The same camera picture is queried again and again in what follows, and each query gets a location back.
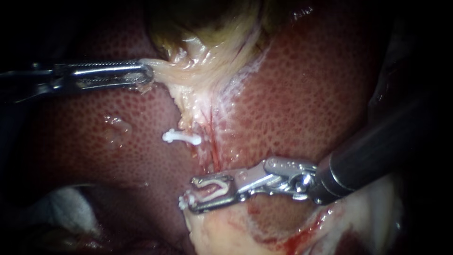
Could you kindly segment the right arm instrument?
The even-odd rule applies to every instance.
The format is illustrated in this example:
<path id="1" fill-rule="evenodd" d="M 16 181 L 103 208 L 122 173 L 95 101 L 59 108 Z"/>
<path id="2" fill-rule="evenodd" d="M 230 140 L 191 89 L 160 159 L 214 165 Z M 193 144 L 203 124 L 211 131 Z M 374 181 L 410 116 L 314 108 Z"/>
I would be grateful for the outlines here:
<path id="1" fill-rule="evenodd" d="M 303 201 L 309 198 L 308 191 L 316 182 L 316 170 L 317 166 L 308 160 L 272 156 L 236 173 L 236 195 L 241 202 L 258 193 Z"/>

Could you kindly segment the left arm instrument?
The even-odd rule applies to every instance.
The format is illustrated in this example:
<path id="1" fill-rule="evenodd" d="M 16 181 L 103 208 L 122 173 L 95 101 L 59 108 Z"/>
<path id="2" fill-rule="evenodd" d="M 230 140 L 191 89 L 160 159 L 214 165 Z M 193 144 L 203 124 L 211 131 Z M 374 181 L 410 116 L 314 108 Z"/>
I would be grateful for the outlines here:
<path id="1" fill-rule="evenodd" d="M 29 63 L 0 74 L 2 103 L 21 103 L 51 93 L 58 63 Z"/>

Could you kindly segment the left arm instrument jaw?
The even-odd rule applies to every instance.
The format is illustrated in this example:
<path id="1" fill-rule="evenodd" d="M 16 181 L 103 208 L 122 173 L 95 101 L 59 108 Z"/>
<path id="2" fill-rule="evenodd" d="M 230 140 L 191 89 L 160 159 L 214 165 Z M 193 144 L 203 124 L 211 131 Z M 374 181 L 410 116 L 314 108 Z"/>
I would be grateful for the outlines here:
<path id="1" fill-rule="evenodd" d="M 56 64 L 56 71 L 150 71 L 138 59 L 106 60 L 106 61 L 76 61 Z"/>
<path id="2" fill-rule="evenodd" d="M 133 88 L 153 80 L 144 65 L 70 65 L 56 74 L 57 91 L 96 91 L 109 88 Z"/>

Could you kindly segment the right arm instrument jaw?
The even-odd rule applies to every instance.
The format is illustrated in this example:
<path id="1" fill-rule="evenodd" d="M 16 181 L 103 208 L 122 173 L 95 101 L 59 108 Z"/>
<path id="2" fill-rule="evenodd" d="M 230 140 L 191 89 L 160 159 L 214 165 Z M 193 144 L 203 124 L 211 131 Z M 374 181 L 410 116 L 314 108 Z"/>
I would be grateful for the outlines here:
<path id="1" fill-rule="evenodd" d="M 235 176 L 246 169 L 226 170 L 217 173 L 210 173 L 206 175 L 192 177 L 190 183 L 194 187 L 205 187 L 210 184 L 228 183 L 235 179 Z"/>
<path id="2" fill-rule="evenodd" d="M 211 197 L 194 192 L 186 192 L 183 194 L 183 210 L 187 209 L 194 214 L 202 214 L 242 203 L 246 200 L 246 196 L 235 196 L 229 193 Z"/>

